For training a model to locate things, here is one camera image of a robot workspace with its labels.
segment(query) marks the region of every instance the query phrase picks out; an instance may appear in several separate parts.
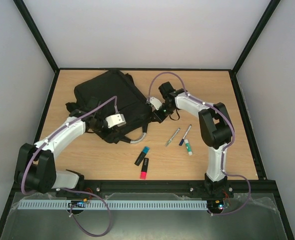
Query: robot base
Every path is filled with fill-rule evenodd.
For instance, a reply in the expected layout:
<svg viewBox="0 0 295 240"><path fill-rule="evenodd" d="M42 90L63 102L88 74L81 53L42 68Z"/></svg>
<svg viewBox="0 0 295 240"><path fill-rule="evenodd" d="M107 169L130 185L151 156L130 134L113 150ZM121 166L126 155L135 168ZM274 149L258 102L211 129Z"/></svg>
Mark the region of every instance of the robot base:
<svg viewBox="0 0 295 240"><path fill-rule="evenodd" d="M208 175L204 175L204 188L206 193L211 197L221 196L225 191L229 196L232 192L229 191L230 185L228 184L228 177L225 176L220 181L212 181Z"/></svg>

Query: transparent panel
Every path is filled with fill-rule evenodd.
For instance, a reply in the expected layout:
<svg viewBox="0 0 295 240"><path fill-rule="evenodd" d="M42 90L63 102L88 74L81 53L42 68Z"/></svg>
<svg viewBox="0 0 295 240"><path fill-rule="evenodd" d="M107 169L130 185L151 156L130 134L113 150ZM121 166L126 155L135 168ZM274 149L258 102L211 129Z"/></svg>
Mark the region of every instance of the transparent panel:
<svg viewBox="0 0 295 240"><path fill-rule="evenodd" d="M231 207L237 209L247 195L237 193L231 198ZM2 240L85 240L85 235L66 210L17 209L23 196L15 195L8 215ZM50 194L34 194L25 199L52 199ZM174 194L115 193L109 200L182 200L188 197ZM102 240L222 240L222 239L278 239L286 240L279 211L272 194L253 193L248 205L228 216L211 217L201 210L115 210L113 227ZM108 225L108 213L104 210L84 210L76 217L80 224L94 234L103 233Z"/></svg>

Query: wooden table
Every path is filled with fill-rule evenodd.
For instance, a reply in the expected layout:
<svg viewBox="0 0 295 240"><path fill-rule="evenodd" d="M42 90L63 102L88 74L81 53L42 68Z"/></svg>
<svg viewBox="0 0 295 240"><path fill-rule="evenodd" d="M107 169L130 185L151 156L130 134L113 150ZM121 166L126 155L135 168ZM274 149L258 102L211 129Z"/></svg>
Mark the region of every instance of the wooden table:
<svg viewBox="0 0 295 240"><path fill-rule="evenodd" d="M104 70L60 71L41 139L57 129L68 117L69 112L65 103L76 101L74 87L104 72ZM161 71L123 72L131 74L135 85L147 96L152 79ZM226 105L236 134L234 145L227 151L226 171L244 175L248 179L258 179L229 73L227 71L175 71L175 73L182 77L186 89L192 95L207 102L222 102ZM167 81L170 81L175 89L182 88L175 76L164 74L155 81L151 95L162 100L158 87ZM208 147L202 141L199 120L183 110L179 113L181 118L178 121L167 118L161 124L150 123L147 137L138 144L125 142L109 144L96 134L85 133L59 155L55 161L56 169L79 172L88 180L139 180L141 166L134 165L134 162L144 146L148 146L150 150L147 156L149 165L146 180L203 180L208 167ZM192 128L187 139L193 151L192 156L188 155L184 146L179 146L189 124L192 124ZM173 142L165 147L166 141L179 127L181 131ZM141 133L142 129L139 128L128 136L136 139Z"/></svg>

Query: black backpack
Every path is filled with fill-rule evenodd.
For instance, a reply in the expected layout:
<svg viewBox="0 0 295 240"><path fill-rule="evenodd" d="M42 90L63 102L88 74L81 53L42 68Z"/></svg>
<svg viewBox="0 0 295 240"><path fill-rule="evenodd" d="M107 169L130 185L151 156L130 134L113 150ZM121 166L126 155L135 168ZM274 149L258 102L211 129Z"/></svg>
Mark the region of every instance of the black backpack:
<svg viewBox="0 0 295 240"><path fill-rule="evenodd" d="M93 104L97 100L103 103L117 96L117 108L119 113L124 115L126 124L93 129L93 132L107 143L117 144L119 141L130 143L131 139L126 137L126 134L140 127L143 133L146 133L148 124L152 121L152 107L147 104L146 97L134 85L132 76L119 70L109 70L77 85L74 94L76 102L66 103L66 109L70 113L75 110L88 113L96 107ZM97 111L95 118L103 121L113 114L115 114L114 101Z"/></svg>

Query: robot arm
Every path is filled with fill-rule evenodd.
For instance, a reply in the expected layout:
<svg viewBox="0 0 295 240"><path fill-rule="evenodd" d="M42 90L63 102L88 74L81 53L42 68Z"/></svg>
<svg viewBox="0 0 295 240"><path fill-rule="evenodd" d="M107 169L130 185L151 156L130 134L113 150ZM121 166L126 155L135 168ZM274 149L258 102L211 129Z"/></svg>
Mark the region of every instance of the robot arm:
<svg viewBox="0 0 295 240"><path fill-rule="evenodd" d="M35 158L35 160L38 160L38 164L33 163L31 165L26 176L25 186L44 194L51 189L74 189L81 182L79 179L84 179L84 176L80 173L71 170L57 171L55 168L55 160L59 154L74 139L87 131L87 124L95 124L92 118L78 119L72 115L74 115L73 112L58 129L43 140L36 142L34 145L26 143L20 148L14 174L15 182L22 183L28 162L36 151L39 151ZM119 113L111 115L105 120L108 128L115 125L120 126L126 122L123 114Z"/></svg>
<svg viewBox="0 0 295 240"><path fill-rule="evenodd" d="M159 100L150 99L150 103L155 107L153 120L162 123L175 109L185 110L199 119L201 136L208 146L205 189L210 195L221 192L227 183L227 176L223 173L225 171L227 149L224 150L224 154L223 149L231 142L232 132L225 120L214 109L223 113L231 122L225 105L223 103L201 103L189 92L186 94L183 89L175 90L169 82L163 83L159 87L159 91L165 102L160 104Z"/></svg>

